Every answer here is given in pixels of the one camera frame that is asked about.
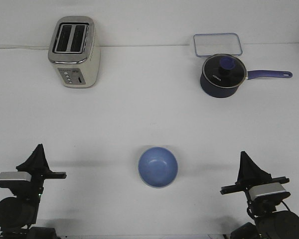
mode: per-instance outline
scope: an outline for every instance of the clear plastic lid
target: clear plastic lid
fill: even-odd
[[[235,33],[196,34],[194,35],[194,48],[198,57],[208,57],[219,53],[234,56],[243,54],[239,37]]]

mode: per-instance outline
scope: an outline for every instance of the white tabletop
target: white tabletop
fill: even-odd
[[[246,151],[299,215],[299,44],[245,45],[247,70],[291,71],[291,79],[244,82],[226,99],[203,92],[204,59],[189,46],[103,47],[95,86],[62,86],[46,50],[0,50],[0,172],[14,171],[43,143],[52,171],[37,226],[60,235],[229,233],[247,221],[244,193],[222,196]],[[151,146],[176,157],[162,189],[140,179]],[[0,200],[11,196],[0,188]]]

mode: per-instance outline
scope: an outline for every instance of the white wall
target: white wall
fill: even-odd
[[[58,19],[87,15],[102,46],[186,45],[195,33],[299,42],[299,0],[0,0],[0,44],[48,46]]]

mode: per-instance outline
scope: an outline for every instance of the toaster slot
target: toaster slot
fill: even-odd
[[[86,36],[88,33],[87,23],[63,23],[59,26],[54,46],[54,53],[84,52]]]

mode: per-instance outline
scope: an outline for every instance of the toaster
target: toaster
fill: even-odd
[[[100,47],[94,22],[86,16],[61,18],[54,29],[48,59],[63,85],[87,88],[96,82]]]

